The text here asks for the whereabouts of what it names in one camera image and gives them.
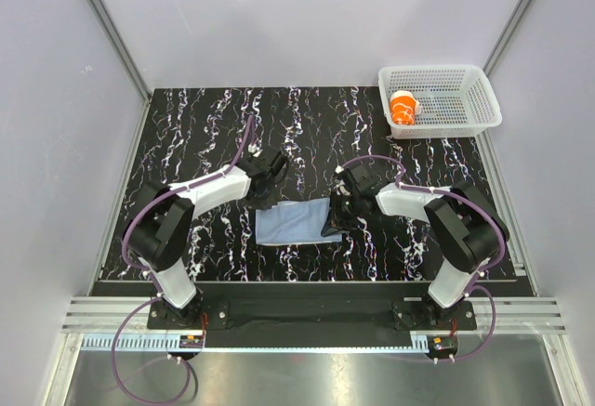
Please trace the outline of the light blue towel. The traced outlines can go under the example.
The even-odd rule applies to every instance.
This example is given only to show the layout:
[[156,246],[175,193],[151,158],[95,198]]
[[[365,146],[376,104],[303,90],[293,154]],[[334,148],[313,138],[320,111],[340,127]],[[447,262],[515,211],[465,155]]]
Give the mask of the light blue towel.
[[279,202],[270,209],[257,210],[256,244],[284,246],[342,242],[341,233],[322,234],[329,207],[329,199],[321,198]]

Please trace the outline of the orange and white towel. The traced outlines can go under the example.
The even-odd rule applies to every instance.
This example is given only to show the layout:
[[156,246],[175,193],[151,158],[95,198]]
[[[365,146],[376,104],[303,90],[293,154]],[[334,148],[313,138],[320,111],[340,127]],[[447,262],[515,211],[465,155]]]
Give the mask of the orange and white towel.
[[420,102],[405,90],[398,90],[390,96],[390,119],[399,125],[414,125],[420,113]]

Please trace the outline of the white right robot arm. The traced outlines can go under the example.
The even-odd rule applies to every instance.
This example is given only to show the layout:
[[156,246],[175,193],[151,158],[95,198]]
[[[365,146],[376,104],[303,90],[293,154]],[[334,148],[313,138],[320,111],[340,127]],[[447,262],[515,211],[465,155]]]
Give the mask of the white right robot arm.
[[383,182],[364,164],[338,167],[321,235],[356,229],[361,217],[376,213],[422,221],[433,231],[443,262],[427,293],[411,307],[413,321],[433,328],[454,319],[471,284],[506,254],[508,227],[473,184],[416,187]]

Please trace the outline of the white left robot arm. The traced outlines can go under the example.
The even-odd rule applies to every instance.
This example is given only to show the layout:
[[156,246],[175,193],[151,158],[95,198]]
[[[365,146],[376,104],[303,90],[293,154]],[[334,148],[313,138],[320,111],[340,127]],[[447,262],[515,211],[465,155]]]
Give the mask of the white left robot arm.
[[288,167],[289,158],[280,151],[251,149],[206,176],[171,185],[148,183],[141,189],[121,255],[138,260],[128,265],[148,274],[176,325],[192,327],[201,315],[202,294],[182,259],[193,220],[235,201],[250,209],[273,207],[274,190]]

